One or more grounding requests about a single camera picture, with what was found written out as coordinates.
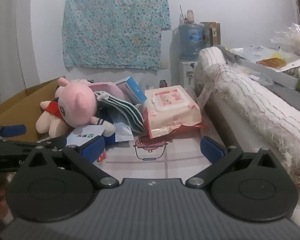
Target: orange packaging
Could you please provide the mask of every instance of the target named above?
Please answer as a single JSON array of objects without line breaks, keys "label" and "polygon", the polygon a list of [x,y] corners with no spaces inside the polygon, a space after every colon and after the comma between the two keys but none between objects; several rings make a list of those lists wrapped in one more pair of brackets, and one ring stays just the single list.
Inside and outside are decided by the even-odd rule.
[{"label": "orange packaging", "polygon": [[181,86],[146,90],[145,95],[145,127],[151,139],[203,127],[199,106]]}]

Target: metal screw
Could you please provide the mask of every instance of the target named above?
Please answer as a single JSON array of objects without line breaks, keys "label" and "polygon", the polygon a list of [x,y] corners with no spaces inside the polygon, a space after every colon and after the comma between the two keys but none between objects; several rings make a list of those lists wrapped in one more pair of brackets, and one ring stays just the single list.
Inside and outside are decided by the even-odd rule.
[{"label": "metal screw", "polygon": [[193,177],[189,179],[189,183],[193,186],[201,186],[204,183],[204,180],[198,177]]},{"label": "metal screw", "polygon": [[117,182],[117,180],[116,180],[115,178],[105,177],[105,178],[102,178],[102,179],[100,180],[100,182],[101,182],[101,184],[103,184],[103,185],[106,185],[106,186],[112,186],[112,185],[114,185],[114,184]]}]

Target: white mop cloth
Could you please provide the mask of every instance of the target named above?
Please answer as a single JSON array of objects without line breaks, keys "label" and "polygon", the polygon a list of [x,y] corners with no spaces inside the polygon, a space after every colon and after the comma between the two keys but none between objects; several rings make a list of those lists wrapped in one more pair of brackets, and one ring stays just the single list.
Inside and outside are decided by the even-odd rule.
[{"label": "white mop cloth", "polygon": [[300,112],[247,75],[227,65],[216,47],[203,49],[199,53],[195,79],[198,82],[206,78],[213,82],[216,90],[232,107],[279,148],[285,156],[283,165],[300,187]]}]

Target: cartoon print on tablecloth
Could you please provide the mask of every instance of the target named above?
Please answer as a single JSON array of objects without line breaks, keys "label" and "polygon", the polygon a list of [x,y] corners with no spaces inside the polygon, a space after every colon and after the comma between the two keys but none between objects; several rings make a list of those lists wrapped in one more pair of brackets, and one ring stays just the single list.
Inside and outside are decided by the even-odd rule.
[{"label": "cartoon print on tablecloth", "polygon": [[[166,149],[166,146],[168,145],[168,142],[172,143],[172,140],[165,136],[160,136],[160,137],[153,138],[153,139],[150,139],[149,136],[140,137],[139,139],[136,140],[135,145],[134,145],[137,158],[140,160],[143,160],[143,161],[155,161],[155,160],[161,158]],[[162,154],[160,155],[160,157],[140,158],[138,156],[137,149],[144,149],[144,150],[148,151],[149,153],[151,153],[153,150],[156,150],[160,147],[163,147],[163,151],[162,151]]]}]

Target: red plush clothing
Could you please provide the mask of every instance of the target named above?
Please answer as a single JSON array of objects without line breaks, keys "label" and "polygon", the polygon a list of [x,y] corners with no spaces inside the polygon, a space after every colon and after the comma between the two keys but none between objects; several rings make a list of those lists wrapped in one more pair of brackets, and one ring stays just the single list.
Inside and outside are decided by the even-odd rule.
[{"label": "red plush clothing", "polygon": [[48,107],[45,109],[45,111],[47,111],[50,114],[53,114],[54,116],[60,118],[62,121],[66,122],[63,119],[63,116],[62,116],[62,114],[59,111],[58,102],[51,101],[50,104],[48,105]]}]

